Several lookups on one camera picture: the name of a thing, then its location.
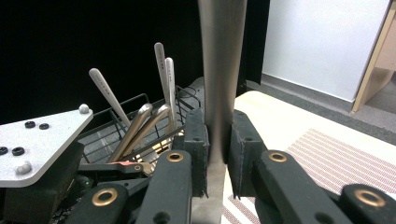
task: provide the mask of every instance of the metal utensil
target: metal utensil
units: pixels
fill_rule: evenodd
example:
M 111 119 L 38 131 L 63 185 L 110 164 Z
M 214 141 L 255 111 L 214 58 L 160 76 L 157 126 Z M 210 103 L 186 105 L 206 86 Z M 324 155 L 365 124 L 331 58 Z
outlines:
M 142 107 L 140 107 L 140 109 L 137 111 L 136 116 L 134 116 L 134 119 L 132 121 L 131 126 L 128 129 L 128 132 L 123 136 L 121 142 L 117 146 L 116 150 L 114 150 L 113 154 L 111 154 L 107 162 L 117 161 L 120 158 L 122 152 L 125 150 L 128 144 L 137 134 L 142 124 L 149 117 L 151 110 L 152 110 L 152 104 L 149 103 L 144 104 Z
M 171 105 L 170 95 L 169 95 L 170 94 L 169 93 L 170 92 L 169 91 L 169 80 L 168 80 L 169 78 L 167 75 L 163 44 L 160 42 L 155 43 L 154 51 L 155 51 L 155 58 L 157 61 L 157 66 L 158 66 L 158 72 L 160 74 L 161 84 L 163 86 L 163 98 L 164 98 L 166 104 Z M 168 118 L 169 118 L 169 124 L 165 128 L 165 133 L 170 133 L 176 128 L 176 126 L 174 125 L 174 122 L 172 120 L 172 108 L 168 112 Z
M 169 87 L 169 104 L 171 106 L 170 113 L 171 117 L 169 123 L 172 126 L 172 131 L 177 127 L 176 123 L 176 99 L 175 99 L 175 68 L 172 58 L 166 58 L 166 75 L 168 75 L 168 87 Z
M 160 108 L 158 108 L 153 115 L 146 121 L 146 123 L 142 126 L 142 128 L 137 132 L 137 134 L 134 136 L 130 144 L 125 148 L 124 152 L 122 153 L 122 156 L 125 157 L 128 154 L 130 154 L 133 150 L 134 147 L 146 136 L 148 131 L 154 127 L 155 124 L 158 123 L 161 119 L 163 119 L 166 114 L 168 113 L 170 109 L 170 106 L 167 104 L 162 105 Z
M 92 78 L 93 82 L 96 84 L 99 91 L 105 96 L 108 103 L 113 107 L 116 113 L 119 115 L 120 119 L 124 122 L 124 124 L 129 127 L 131 126 L 131 121 L 128 120 L 126 117 L 125 112 L 122 110 L 122 107 L 117 100 L 116 96 L 114 95 L 113 91 L 108 86 L 105 78 L 102 76 L 100 71 L 96 68 L 90 70 L 90 77 Z

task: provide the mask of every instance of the black mechanical part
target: black mechanical part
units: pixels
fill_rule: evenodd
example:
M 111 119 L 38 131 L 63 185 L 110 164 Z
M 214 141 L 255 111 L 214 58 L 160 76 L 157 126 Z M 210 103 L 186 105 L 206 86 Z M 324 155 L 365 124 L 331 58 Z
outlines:
M 12 155 L 14 156 L 20 156 L 23 155 L 23 153 L 24 153 L 23 147 L 15 147 L 14 149 L 12 149 Z
M 191 156 L 182 150 L 160 155 L 136 224 L 191 223 Z
M 184 135 L 175 135 L 172 141 L 172 149 L 182 150 L 184 146 Z
M 5 198 L 6 198 L 6 189 L 0 188 L 0 223 L 2 223 L 1 220 L 3 220 Z
M 78 174 L 85 175 L 94 181 L 96 186 L 100 182 L 118 181 L 147 177 L 142 164 L 122 165 L 121 163 L 88 163 L 78 167 Z
M 346 185 L 339 203 L 354 223 L 396 223 L 396 201 L 382 190 L 363 184 Z
M 121 185 L 123 187 L 125 187 L 127 190 L 133 189 L 136 186 L 138 186 L 139 184 L 141 184 L 142 182 L 148 180 L 147 178 L 138 178 L 138 179 L 126 179 L 126 180 L 118 180 L 118 181 L 110 181 L 110 182 L 101 182 L 98 183 L 99 185 L 104 185 L 107 183 L 111 183 L 111 184 L 118 184 Z
M 35 122 L 34 121 L 26 121 L 25 122 L 25 128 L 27 128 L 27 129 L 31 129 L 31 128 L 34 128 L 35 127 Z
M 207 195 L 209 139 L 202 108 L 193 109 L 186 116 L 183 150 L 189 152 L 192 159 L 192 196 Z
M 76 203 L 79 202 L 80 198 L 88 193 L 92 188 L 93 180 L 84 175 L 76 175 L 73 179 L 73 184 L 64 196 L 61 204 L 59 204 L 58 210 L 67 210 Z
M 50 125 L 48 123 L 42 123 L 40 126 L 38 126 L 40 130 L 47 130 L 49 127 Z
M 335 203 L 339 206 L 339 201 L 340 201 L 340 195 L 333 193 L 331 191 L 329 191 L 328 189 L 322 188 L 323 191 L 327 194 L 327 196 Z
M 253 162 L 268 150 L 248 116 L 238 110 L 233 114 L 228 171 L 234 197 L 255 197 L 252 183 Z
M 76 205 L 66 223 L 125 223 L 127 211 L 124 209 L 128 190 L 121 185 L 105 183 L 90 190 Z
M 267 150 L 254 162 L 253 185 L 258 197 L 267 206 L 276 209 L 281 217 L 266 223 L 352 223 L 323 189 L 304 171 L 288 153 Z M 263 210 L 257 205 L 261 223 Z
M 81 143 L 71 143 L 33 185 L 7 189 L 4 220 L 49 223 L 73 183 L 83 150 Z
M 128 187 L 125 187 L 127 188 L 128 195 L 130 196 L 128 201 L 125 203 L 125 209 L 129 211 L 129 220 L 127 223 L 136 222 L 140 212 L 140 207 L 149 187 L 149 181 L 151 180 L 151 177 L 138 180 L 138 182 L 133 183 L 134 186 L 129 185 Z
M 0 156 L 8 153 L 7 147 L 0 147 Z
M 283 224 L 282 215 L 275 206 L 270 205 L 266 201 L 256 198 L 254 201 L 256 212 L 260 223 L 265 224 Z

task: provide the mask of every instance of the bolt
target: bolt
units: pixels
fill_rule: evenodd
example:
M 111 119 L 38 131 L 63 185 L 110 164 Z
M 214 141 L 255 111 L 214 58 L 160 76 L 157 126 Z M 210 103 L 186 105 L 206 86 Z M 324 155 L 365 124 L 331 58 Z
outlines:
M 0 147 L 0 156 L 1 156 L 1 155 L 4 155 L 4 154 L 6 154 L 6 153 L 8 153 L 8 148 L 6 148 L 6 147 Z
M 82 104 L 78 110 L 80 114 L 88 114 L 90 112 L 90 108 L 85 104 Z
M 32 170 L 32 164 L 29 161 L 25 161 L 21 165 L 15 167 L 15 173 L 17 175 L 26 175 Z
M 12 155 L 14 156 L 20 156 L 24 153 L 24 148 L 23 147 L 16 147 L 12 149 Z
M 27 121 L 25 123 L 25 128 L 31 129 L 35 127 L 35 122 L 34 121 Z
M 40 126 L 39 126 L 39 128 L 41 130 L 47 130 L 49 127 L 50 127 L 50 125 L 48 123 L 43 123 L 43 124 L 40 124 Z

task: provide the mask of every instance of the striped mat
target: striped mat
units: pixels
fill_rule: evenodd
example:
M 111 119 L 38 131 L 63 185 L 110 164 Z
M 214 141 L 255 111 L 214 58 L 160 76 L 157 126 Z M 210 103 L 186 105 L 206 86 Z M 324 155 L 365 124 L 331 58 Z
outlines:
M 396 193 L 396 166 L 317 130 L 310 129 L 287 150 L 321 187 L 340 194 L 346 184 L 360 183 Z M 260 223 L 254 198 L 230 195 L 221 223 Z

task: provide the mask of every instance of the black backdrop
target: black backdrop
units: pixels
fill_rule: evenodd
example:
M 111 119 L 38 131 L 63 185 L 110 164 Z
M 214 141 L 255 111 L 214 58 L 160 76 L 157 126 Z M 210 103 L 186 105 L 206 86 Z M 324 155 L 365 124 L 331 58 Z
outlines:
M 268 8 L 248 1 L 239 94 L 246 78 L 260 82 Z M 178 86 L 203 76 L 196 0 L 0 1 L 0 124 L 109 108 L 89 77 L 94 67 L 120 102 L 161 100 L 156 42 L 174 60 Z

